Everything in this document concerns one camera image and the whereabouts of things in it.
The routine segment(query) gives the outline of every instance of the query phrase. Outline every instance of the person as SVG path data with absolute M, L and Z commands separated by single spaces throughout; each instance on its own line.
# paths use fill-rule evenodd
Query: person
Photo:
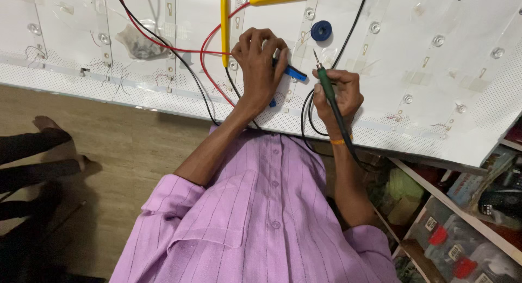
M 49 117 L 36 116 L 33 124 L 40 132 L 0 137 L 0 165 L 47 151 L 72 139 Z M 0 170 L 0 193 L 5 193 L 0 202 L 0 221 L 28 217 L 0 236 L 0 282 L 15 281 L 28 256 L 38 249 L 40 239 L 62 198 L 61 184 L 54 179 L 82 172 L 89 162 L 84 155 L 77 155 L 75 159 Z M 45 183 L 33 200 L 3 201 L 20 188 L 42 182 Z
M 385 234 L 369 225 L 373 207 L 346 146 L 333 144 L 335 200 L 351 226 L 343 233 L 321 192 L 320 157 L 296 137 L 245 129 L 276 92 L 288 51 L 269 29 L 240 36 L 232 55 L 244 95 L 155 187 L 111 282 L 398 282 Z M 327 75 L 339 88 L 339 109 L 353 119 L 363 101 L 358 75 Z M 330 139 L 341 140 L 320 84 L 314 104 Z

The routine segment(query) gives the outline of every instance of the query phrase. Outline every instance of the soldering iron tip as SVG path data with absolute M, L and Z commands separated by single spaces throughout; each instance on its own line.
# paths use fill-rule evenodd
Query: soldering iron tip
M 313 51 L 314 51 L 315 59 L 317 60 L 317 63 L 319 64 L 319 59 L 317 58 L 317 53 L 315 53 L 315 49 Z

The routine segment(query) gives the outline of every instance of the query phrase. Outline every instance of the hand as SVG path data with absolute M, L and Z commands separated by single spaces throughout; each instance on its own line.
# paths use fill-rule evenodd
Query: hand
M 263 40 L 267 40 L 261 49 Z M 272 56 L 280 49 L 279 61 L 272 66 Z M 270 103 L 288 65 L 288 46 L 270 29 L 250 28 L 239 36 L 239 42 L 231 51 L 243 69 L 244 94 L 237 106 L 252 114 L 261 113 Z
M 317 70 L 313 70 L 312 74 L 317 78 Z M 341 70 L 326 70 L 326 75 L 330 78 L 332 84 L 337 85 L 337 106 L 341 111 L 341 115 L 345 119 L 348 118 L 348 124 L 351 125 L 353 117 L 364 100 L 364 97 L 359 92 L 359 75 Z M 343 139 L 334 112 L 326 100 L 323 86 L 317 83 L 314 88 L 314 105 L 317 108 L 319 118 L 323 120 L 326 126 L 330 139 Z

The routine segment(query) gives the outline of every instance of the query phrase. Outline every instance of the red cap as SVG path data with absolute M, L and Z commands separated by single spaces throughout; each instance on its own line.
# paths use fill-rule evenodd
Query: red cap
M 467 257 L 461 257 L 453 265 L 453 275 L 459 279 L 464 279 L 477 267 L 477 262 Z
M 446 240 L 446 238 L 448 238 L 448 232 L 446 229 L 437 225 L 437 229 L 435 229 L 435 232 L 431 234 L 431 237 L 427 241 L 431 245 L 440 245 Z

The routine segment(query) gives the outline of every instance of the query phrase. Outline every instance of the shirt pocket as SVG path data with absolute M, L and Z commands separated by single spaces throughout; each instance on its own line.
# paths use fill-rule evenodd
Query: shirt pocket
M 205 191 L 179 223 L 170 246 L 179 240 L 201 239 L 240 247 L 255 178 L 255 171 L 246 170 Z

